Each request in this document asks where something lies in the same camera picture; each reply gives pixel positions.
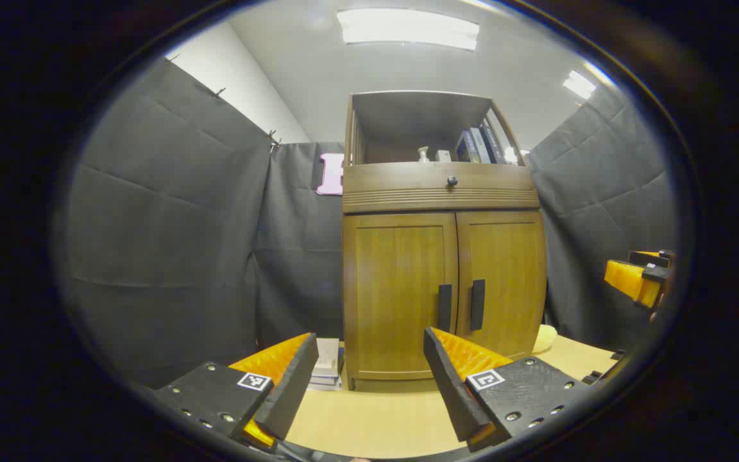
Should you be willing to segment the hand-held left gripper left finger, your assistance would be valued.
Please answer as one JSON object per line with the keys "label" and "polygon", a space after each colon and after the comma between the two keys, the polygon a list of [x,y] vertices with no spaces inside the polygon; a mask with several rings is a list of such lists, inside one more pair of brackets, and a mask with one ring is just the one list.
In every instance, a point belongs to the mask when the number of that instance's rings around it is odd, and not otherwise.
{"label": "hand-held left gripper left finger", "polygon": [[308,332],[229,365],[202,363],[153,394],[190,422],[275,450],[293,424],[318,359],[317,336]]}

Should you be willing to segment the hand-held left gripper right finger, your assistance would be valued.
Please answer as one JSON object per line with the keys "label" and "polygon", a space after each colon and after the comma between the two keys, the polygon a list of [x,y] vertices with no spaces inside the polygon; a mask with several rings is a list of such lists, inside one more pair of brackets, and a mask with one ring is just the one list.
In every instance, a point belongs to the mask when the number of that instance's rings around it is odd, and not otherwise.
{"label": "hand-held left gripper right finger", "polygon": [[508,359],[434,327],[423,331],[423,355],[458,441],[472,452],[556,421],[592,391],[539,357]]}

